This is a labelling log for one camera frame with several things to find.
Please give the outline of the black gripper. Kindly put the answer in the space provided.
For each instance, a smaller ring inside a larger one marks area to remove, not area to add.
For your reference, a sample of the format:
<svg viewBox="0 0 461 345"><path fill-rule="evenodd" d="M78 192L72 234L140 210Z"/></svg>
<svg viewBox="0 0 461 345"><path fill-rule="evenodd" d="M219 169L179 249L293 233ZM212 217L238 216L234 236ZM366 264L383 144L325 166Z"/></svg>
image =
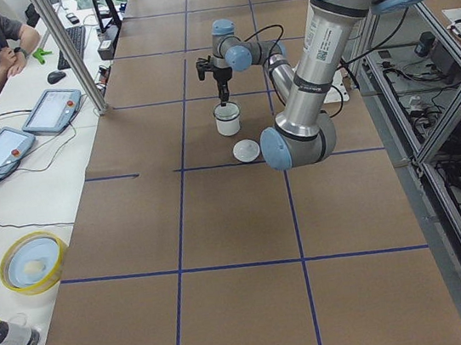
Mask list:
<svg viewBox="0 0 461 345"><path fill-rule="evenodd" d="M222 106L227 105L230 99L230 91L228 90L228 81L231 79L230 68L214 69L212 73L213 79L218 85L220 103Z"/></svg>

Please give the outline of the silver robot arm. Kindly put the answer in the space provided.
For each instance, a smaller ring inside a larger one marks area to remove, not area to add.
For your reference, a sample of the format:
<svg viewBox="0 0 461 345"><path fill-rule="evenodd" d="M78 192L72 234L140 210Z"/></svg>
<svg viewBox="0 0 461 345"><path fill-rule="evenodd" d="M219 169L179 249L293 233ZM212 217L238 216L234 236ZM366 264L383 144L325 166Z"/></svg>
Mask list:
<svg viewBox="0 0 461 345"><path fill-rule="evenodd" d="M230 20L213 23L213 58L208 60L209 65L237 72L261 65L285 100L274 125L260 135L261 154L270 167L288 170L331 155L336 132L322 106L354 25L369 13L386 14L421 1L310 0L313 15L302 57L294 67L278 43L245 42L236 37Z"/></svg>

